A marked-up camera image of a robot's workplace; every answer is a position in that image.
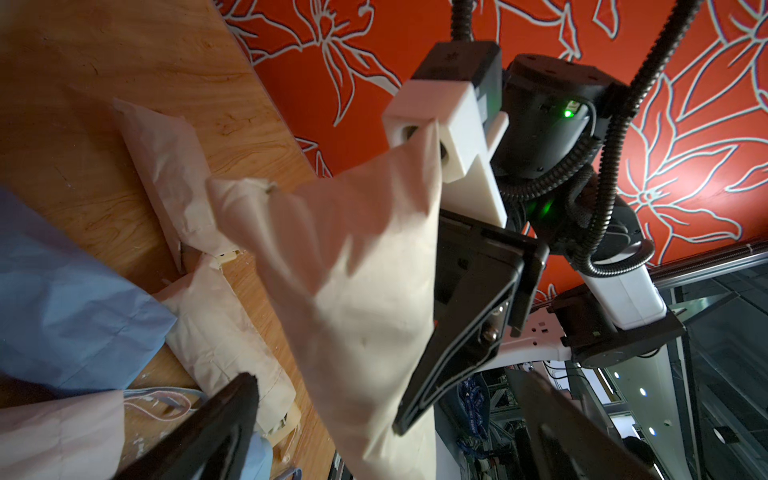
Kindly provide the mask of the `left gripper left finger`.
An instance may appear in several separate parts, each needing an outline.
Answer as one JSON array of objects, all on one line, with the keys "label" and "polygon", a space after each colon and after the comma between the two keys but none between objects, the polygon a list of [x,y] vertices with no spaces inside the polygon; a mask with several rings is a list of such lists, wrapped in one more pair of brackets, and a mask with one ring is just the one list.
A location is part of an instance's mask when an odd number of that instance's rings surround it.
[{"label": "left gripper left finger", "polygon": [[258,380],[241,373],[117,479],[238,479],[254,433]]}]

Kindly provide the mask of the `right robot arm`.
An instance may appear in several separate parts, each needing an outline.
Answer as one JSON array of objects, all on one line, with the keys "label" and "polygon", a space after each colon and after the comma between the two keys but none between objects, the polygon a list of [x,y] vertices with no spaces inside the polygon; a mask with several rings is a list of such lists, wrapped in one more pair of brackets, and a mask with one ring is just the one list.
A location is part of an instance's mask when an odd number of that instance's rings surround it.
[{"label": "right robot arm", "polygon": [[[508,66],[472,35],[472,4],[451,8],[436,44],[387,107],[391,146],[430,116],[445,126],[435,329],[402,396],[404,435],[499,354],[612,366],[680,336],[653,285],[654,243],[617,192],[626,136],[700,5],[678,1],[629,83],[588,66],[519,55]],[[597,321],[551,343],[527,327],[549,255],[583,277]]]}]

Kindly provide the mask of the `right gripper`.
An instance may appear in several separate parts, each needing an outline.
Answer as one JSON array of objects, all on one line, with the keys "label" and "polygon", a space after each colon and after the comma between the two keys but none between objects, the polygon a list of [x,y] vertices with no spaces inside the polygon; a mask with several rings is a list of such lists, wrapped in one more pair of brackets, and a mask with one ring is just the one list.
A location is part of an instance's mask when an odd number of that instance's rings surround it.
[{"label": "right gripper", "polygon": [[527,320],[548,245],[446,210],[439,217],[433,334],[393,422],[405,435],[448,390],[494,359]]}]

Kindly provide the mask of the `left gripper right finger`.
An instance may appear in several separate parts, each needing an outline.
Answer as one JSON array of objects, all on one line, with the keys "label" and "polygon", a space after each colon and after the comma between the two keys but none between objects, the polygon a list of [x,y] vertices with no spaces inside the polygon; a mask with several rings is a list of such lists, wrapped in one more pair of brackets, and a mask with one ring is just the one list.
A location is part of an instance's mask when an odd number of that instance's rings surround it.
[{"label": "left gripper right finger", "polygon": [[530,438],[540,479],[653,479],[654,474],[619,440],[588,419],[537,373],[506,375]]}]

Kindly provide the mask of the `beige umbrella back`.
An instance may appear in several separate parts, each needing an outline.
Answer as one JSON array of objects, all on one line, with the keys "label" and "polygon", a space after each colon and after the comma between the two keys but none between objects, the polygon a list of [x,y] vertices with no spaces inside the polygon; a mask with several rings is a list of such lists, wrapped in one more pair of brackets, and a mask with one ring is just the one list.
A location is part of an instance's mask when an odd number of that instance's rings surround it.
[{"label": "beige umbrella back", "polygon": [[112,108],[179,273],[201,254],[234,260],[239,247],[216,225],[206,191],[211,171],[193,126],[120,99]]}]

